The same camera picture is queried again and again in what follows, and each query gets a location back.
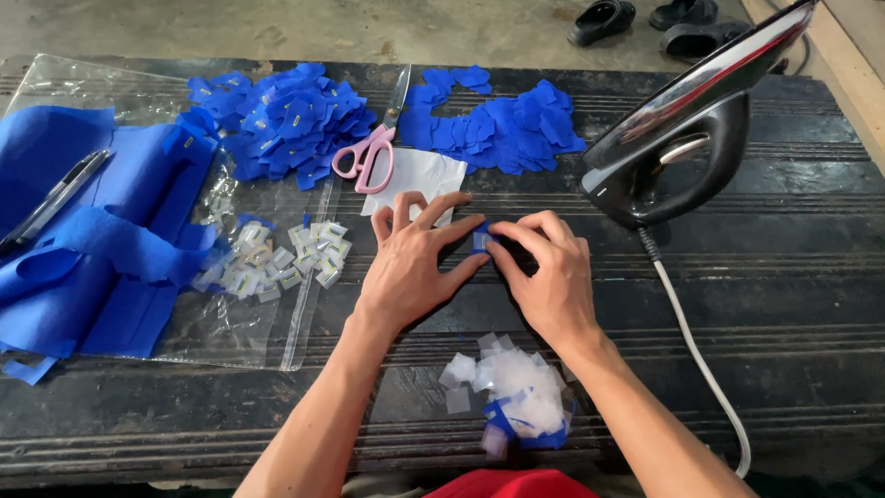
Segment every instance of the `clothes iron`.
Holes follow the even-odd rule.
[[[750,89],[781,61],[812,20],[799,0],[695,64],[611,127],[582,158],[581,187],[603,213],[636,230],[684,214],[719,193],[741,166],[750,133]],[[666,165],[709,149],[692,187],[656,198]]]

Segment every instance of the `hand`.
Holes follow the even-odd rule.
[[[474,254],[448,273],[441,275],[437,269],[443,246],[482,224],[485,216],[471,214],[439,229],[433,229],[433,224],[450,207],[469,201],[470,196],[464,192],[452,192],[428,204],[421,192],[404,192],[396,196],[395,209],[385,206],[372,215],[378,254],[366,274],[356,310],[387,321],[391,325],[390,340],[403,327],[450,298],[489,261],[487,254]],[[412,204],[423,212],[409,222]],[[393,222],[392,231],[388,220]]]
[[[498,222],[489,232],[519,242],[538,261],[538,272],[527,276],[500,244],[486,245],[522,314],[554,350],[562,355],[575,340],[602,340],[593,310],[586,238],[575,237],[552,211],[530,214],[516,223]]]

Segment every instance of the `table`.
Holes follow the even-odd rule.
[[[30,57],[0,67],[2,99],[14,93]],[[257,77],[294,61],[91,58],[188,77],[240,69]],[[395,66],[328,63],[370,97],[387,101]],[[415,74],[422,67],[415,67]],[[574,98],[575,128],[602,132],[672,74],[494,69],[497,95],[513,96],[547,78]],[[754,453],[802,451],[820,441],[885,442],[885,180],[821,82],[771,76],[753,91],[750,146],[740,172],[710,203],[655,227],[664,264],[698,347],[741,416]],[[485,97],[456,93],[442,109],[464,113]],[[522,177],[480,170],[462,187],[461,214],[515,221],[553,209],[587,237],[597,317],[637,375],[714,450],[736,462],[731,425],[683,344],[653,267],[631,234],[579,192],[584,166],[561,156],[555,173]],[[677,191],[698,163],[668,168]],[[361,196],[345,184],[336,218],[354,242],[342,279],[319,295],[304,366],[298,372],[79,357],[61,362],[37,387],[0,379],[0,487],[245,473],[319,374],[360,292],[374,237],[358,215]],[[462,245],[442,262],[451,268]],[[494,267],[394,345],[366,413],[351,468],[471,467],[486,462],[481,405],[446,414],[436,383],[456,352],[477,355],[474,339],[509,333],[517,346],[550,348],[526,325]],[[620,453],[583,389],[573,433],[537,463],[617,462]]]

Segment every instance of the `white cord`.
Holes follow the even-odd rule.
[[[747,471],[750,470],[750,440],[747,439],[747,432],[743,429],[743,424],[741,424],[741,419],[737,417],[735,409],[731,408],[731,403],[728,402],[728,398],[725,397],[719,384],[716,383],[716,379],[713,377],[712,372],[707,368],[704,358],[701,357],[701,352],[698,351],[697,346],[695,346],[695,340],[691,337],[691,331],[689,330],[689,323],[685,320],[685,314],[682,312],[679,298],[676,297],[676,291],[673,290],[673,285],[670,284],[670,278],[666,275],[666,271],[664,271],[664,265],[662,265],[660,261],[654,261],[654,265],[655,269],[658,271],[658,275],[661,277],[661,281],[664,283],[666,295],[670,297],[670,302],[673,304],[673,311],[676,312],[676,320],[679,321],[679,328],[682,331],[682,336],[685,338],[685,344],[689,347],[689,351],[691,352],[691,356],[695,359],[697,367],[701,370],[701,373],[704,374],[704,378],[707,381],[707,385],[710,386],[710,390],[713,391],[716,399],[719,401],[720,405],[722,405],[722,409],[724,409],[726,415],[728,415],[728,420],[731,421],[731,425],[735,427],[737,440],[741,444],[741,461],[737,464],[735,474],[737,474],[737,477],[743,479],[746,477]]]

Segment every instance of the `red shirt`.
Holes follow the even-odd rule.
[[[451,481],[426,498],[599,498],[578,481],[554,469],[479,469]]]

